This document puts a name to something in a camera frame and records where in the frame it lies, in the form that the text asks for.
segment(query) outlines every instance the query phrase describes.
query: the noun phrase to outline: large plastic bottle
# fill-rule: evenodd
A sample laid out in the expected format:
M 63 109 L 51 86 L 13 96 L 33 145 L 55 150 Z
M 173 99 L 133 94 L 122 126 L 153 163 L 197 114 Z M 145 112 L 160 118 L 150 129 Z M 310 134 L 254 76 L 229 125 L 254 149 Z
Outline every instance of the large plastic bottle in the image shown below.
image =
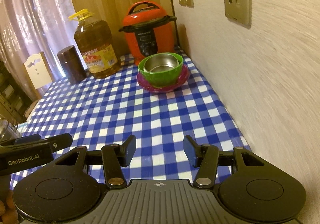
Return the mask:
M 89 71 L 96 79 L 116 73 L 121 66 L 112 47 L 112 35 L 104 20 L 93 17 L 88 9 L 83 9 L 69 17 L 79 21 L 74 38 Z

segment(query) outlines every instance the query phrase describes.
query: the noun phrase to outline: sheer curtain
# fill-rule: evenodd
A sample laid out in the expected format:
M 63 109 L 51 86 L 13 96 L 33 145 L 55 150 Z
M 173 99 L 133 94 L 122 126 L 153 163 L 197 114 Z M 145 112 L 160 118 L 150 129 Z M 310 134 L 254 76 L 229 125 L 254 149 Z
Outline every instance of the sheer curtain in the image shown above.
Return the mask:
M 15 80 L 35 100 L 48 86 L 34 90 L 23 63 L 41 51 L 55 79 L 65 76 L 57 53 L 75 45 L 77 22 L 68 21 L 75 13 L 71 0 L 0 0 L 0 56 Z

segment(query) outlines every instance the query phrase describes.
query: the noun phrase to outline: purple plate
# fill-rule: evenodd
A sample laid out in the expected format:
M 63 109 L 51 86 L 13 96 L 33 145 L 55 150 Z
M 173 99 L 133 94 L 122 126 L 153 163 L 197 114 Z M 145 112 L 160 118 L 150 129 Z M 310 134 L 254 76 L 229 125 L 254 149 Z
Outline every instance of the purple plate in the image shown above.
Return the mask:
M 142 87 L 142 89 L 151 92 L 151 93 L 167 93 L 172 92 L 178 87 L 180 87 L 182 84 L 184 84 L 190 76 L 188 67 L 184 64 L 181 69 L 181 73 L 177 79 L 176 84 L 165 86 L 161 88 L 153 87 L 144 77 L 143 75 L 138 72 L 137 74 L 137 82 Z

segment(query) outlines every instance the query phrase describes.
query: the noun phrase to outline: gray ribbed surface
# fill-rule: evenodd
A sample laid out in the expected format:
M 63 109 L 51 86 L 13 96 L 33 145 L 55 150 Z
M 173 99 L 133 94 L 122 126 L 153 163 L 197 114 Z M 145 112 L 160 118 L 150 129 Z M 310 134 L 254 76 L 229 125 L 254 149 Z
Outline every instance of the gray ribbed surface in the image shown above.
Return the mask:
M 125 189 L 109 191 L 96 209 L 70 223 L 248 224 L 227 213 L 211 192 L 194 189 L 187 180 L 133 180 Z

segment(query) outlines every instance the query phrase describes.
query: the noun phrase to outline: black circular disc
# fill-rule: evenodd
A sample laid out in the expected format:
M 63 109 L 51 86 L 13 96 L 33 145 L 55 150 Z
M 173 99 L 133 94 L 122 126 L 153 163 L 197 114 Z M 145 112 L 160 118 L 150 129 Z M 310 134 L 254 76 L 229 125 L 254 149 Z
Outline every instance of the black circular disc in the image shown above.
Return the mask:
M 249 222 L 296 217 L 306 200 L 303 186 L 279 169 L 271 172 L 253 168 L 238 171 L 220 184 L 218 196 L 226 208 Z
M 48 177 L 31 174 L 14 189 L 18 211 L 31 221 L 72 220 L 91 210 L 100 198 L 98 182 L 82 171 L 64 171 Z

